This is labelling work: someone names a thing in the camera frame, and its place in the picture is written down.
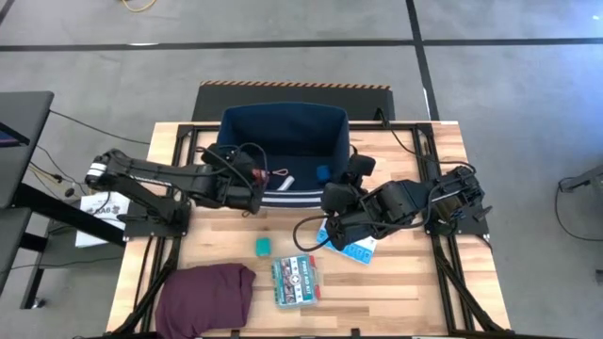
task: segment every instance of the teal cube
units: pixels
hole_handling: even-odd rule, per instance
[[[255,240],[255,255],[269,256],[270,255],[270,239],[259,238]]]

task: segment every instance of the wooden table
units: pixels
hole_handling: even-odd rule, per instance
[[[432,126],[440,160],[466,161],[458,123],[433,122]],[[177,127],[175,122],[155,125],[149,161],[171,163]],[[216,134],[201,133],[199,145],[214,142]],[[413,149],[409,132],[398,131],[397,134],[408,148]],[[406,153],[390,132],[352,131],[350,142],[360,154],[372,156],[377,161],[372,176],[365,179],[364,187],[372,189],[389,180],[419,180],[415,157]],[[442,171],[453,167],[443,165]],[[359,328],[363,335],[447,333],[432,242],[422,228],[399,231],[381,240],[369,266],[355,263],[332,250],[313,252],[317,258],[320,302],[314,307],[279,310],[272,291],[271,258],[255,256],[255,239],[269,237],[273,257],[297,254],[299,251],[291,235],[293,225],[301,218],[319,213],[319,210],[263,209],[256,216],[242,218],[240,211],[196,208],[188,235],[182,241],[179,267],[242,263],[257,274],[252,308],[241,335],[350,335],[352,328]],[[316,244],[318,226],[319,221],[308,223],[299,232],[302,246]],[[457,241],[469,291],[500,326],[509,328],[491,251],[475,235],[460,235]],[[108,331],[121,325],[132,310],[146,243],[147,238],[140,238],[127,244],[106,327]],[[152,247],[141,295],[149,280],[153,252]],[[457,328],[462,329],[458,296],[454,288],[450,287],[450,290]],[[211,331],[205,335],[230,335],[230,331]]]

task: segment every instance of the black floor stripe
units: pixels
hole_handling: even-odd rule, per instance
[[[413,41],[415,42],[418,71],[421,74],[423,89],[425,89],[425,96],[427,98],[428,105],[427,109],[429,110],[430,120],[439,121],[440,114],[437,110],[437,104],[435,103],[435,92],[433,91],[430,68],[427,64],[427,56],[425,55],[425,48],[423,47],[422,43],[423,39],[421,38],[421,30],[419,29],[418,18],[416,16],[415,1],[406,0],[406,7],[408,8],[408,18],[411,23],[411,29],[413,30]]]
[[[4,19],[7,17],[8,11],[14,2],[15,0],[7,0],[7,2],[2,6],[2,9],[0,9],[0,25],[2,25],[2,22],[4,22]]]
[[[303,48],[303,47],[393,47],[413,46],[412,40],[281,40],[230,42],[170,42],[157,44],[10,45],[0,52],[99,52],[166,51],[203,49]]]
[[[541,46],[603,44],[603,38],[424,40],[424,46]]]

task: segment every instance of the hazard stripe tape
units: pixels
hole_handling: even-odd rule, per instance
[[[321,88],[321,89],[391,89],[388,85],[364,84],[331,84],[331,83],[300,83],[292,81],[223,81],[205,80],[201,86],[272,86],[290,88]]]

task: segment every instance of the purple cloth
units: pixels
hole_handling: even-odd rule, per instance
[[[254,279],[255,273],[242,264],[173,272],[155,311],[157,332],[166,339],[188,339],[211,329],[244,327]]]

